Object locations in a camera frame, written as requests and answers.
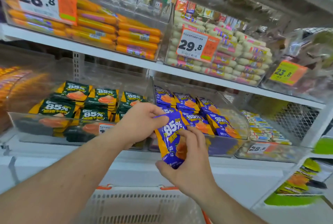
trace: person's right hand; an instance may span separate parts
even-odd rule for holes
[[[163,161],[156,162],[156,167],[182,193],[200,200],[217,184],[211,172],[205,136],[195,127],[188,126],[187,129],[178,133],[186,138],[187,156],[184,163],[176,170]]]

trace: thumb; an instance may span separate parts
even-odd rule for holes
[[[174,183],[174,178],[175,178],[175,173],[176,171],[169,166],[167,163],[164,161],[160,160],[155,163],[157,169],[160,171],[162,176],[164,176],[167,180],[169,180],[172,184]]]
[[[169,122],[169,117],[167,116],[159,116],[156,118],[153,118],[153,125],[154,129],[161,128],[165,126]]]

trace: yellow price tag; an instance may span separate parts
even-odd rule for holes
[[[269,79],[292,86],[303,77],[307,70],[308,68],[305,66],[283,60]]]

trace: white shopping basket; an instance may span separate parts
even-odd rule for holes
[[[99,186],[76,224],[210,224],[200,207],[175,187]]]

